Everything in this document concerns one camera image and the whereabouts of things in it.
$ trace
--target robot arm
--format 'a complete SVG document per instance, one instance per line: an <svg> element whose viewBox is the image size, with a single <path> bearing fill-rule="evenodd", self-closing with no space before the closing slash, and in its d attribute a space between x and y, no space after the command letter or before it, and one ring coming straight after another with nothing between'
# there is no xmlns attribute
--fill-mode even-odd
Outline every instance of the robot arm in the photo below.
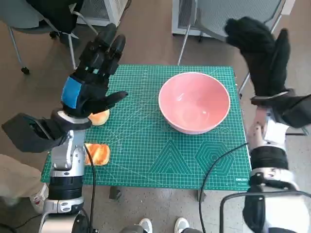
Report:
<svg viewBox="0 0 311 233"><path fill-rule="evenodd" d="M282 29L275 40L264 24L247 17L230 19L225 31L227 43L239 48L247 62L256 95L251 99L256 116L247 134L252 167L248 192L299 190L289 170L285 137L289 127L311 123L311 95L298 97L285 88L288 32ZM256 233L306 233L310 223L303 198L294 194L247 196L243 217Z"/></svg>
<svg viewBox="0 0 311 233"><path fill-rule="evenodd" d="M125 45L124 35L114 39L115 35L116 26L109 24L88 42L79 66L64 85L63 107L53 110L50 119L18 114L2 125L20 151L52 150L49 196L44 202L40 233L94 231L79 214L84 204L84 138L86 129L91 127L87 118L91 113L112 108L127 96L125 91L106 96L109 77L116 72Z"/></svg>
<svg viewBox="0 0 311 233"><path fill-rule="evenodd" d="M257 107L247 134L252 171L248 192L299 190L285 150L288 125L272 108ZM253 232L308 232L310 216L302 196L246 197L243 217Z"/></svg>

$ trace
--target black glove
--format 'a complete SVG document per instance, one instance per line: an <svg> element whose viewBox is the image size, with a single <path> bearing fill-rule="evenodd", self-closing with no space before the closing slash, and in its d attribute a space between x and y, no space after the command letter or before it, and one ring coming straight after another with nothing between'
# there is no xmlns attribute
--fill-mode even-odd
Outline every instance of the black glove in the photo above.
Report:
<svg viewBox="0 0 311 233"><path fill-rule="evenodd" d="M286 66L290 56L288 32L277 40L261 22L243 17L229 19L225 26L227 43L240 49L247 62L256 96L273 96L285 91Z"/></svg>
<svg viewBox="0 0 311 233"><path fill-rule="evenodd" d="M88 42L80 56L80 64L63 88L63 110L74 117L85 118L103 112L127 96L119 91L106 96L109 77L119 66L125 36L116 34L116 26L108 24L93 41Z"/></svg>

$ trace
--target robot wrist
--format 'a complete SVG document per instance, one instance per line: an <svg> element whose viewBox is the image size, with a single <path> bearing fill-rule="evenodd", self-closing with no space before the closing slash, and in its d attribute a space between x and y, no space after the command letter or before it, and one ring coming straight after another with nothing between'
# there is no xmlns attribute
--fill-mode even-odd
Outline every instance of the robot wrist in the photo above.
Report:
<svg viewBox="0 0 311 233"><path fill-rule="evenodd" d="M250 152L250 160L252 169L261 167L288 169L286 152L279 147L267 145L254 148Z"/></svg>
<svg viewBox="0 0 311 233"><path fill-rule="evenodd" d="M261 185L280 189L298 190L294 174L282 168L259 167L250 173L249 185Z"/></svg>

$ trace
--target bread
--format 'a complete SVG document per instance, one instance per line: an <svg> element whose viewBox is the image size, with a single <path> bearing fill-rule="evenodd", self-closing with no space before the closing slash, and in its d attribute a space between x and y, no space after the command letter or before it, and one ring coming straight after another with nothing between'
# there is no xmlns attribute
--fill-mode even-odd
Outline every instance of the bread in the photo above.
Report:
<svg viewBox="0 0 311 233"><path fill-rule="evenodd" d="M88 116L88 118L92 121L92 124L94 126L100 126L100 125L104 125L106 123L106 121L109 118L109 109L101 112L101 113L97 113L97 114L91 114Z"/></svg>
<svg viewBox="0 0 311 233"><path fill-rule="evenodd" d="M91 154L93 164L97 166L106 165L110 157L110 148L106 144L91 144L86 143L86 147ZM91 165L91 162L86 155L86 165Z"/></svg>

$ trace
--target green cutting mat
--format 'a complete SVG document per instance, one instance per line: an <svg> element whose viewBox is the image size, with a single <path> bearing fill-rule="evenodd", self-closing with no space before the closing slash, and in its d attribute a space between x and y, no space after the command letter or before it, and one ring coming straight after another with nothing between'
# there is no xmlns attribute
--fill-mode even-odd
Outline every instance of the green cutting mat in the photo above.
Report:
<svg viewBox="0 0 311 233"><path fill-rule="evenodd" d="M218 79L231 99L226 119L201 135L172 129L158 106L158 94L165 81L189 71ZM126 90L129 96L111 109L106 124L86 133L86 142L106 143L111 149L108 165L96 167L98 185L199 189L213 161L245 143L235 75L230 67L121 65L109 86L110 92ZM48 156L43 182L49 181L50 166ZM239 149L218 163L206 189L245 190L249 171L247 148ZM84 182L92 184L89 166Z"/></svg>

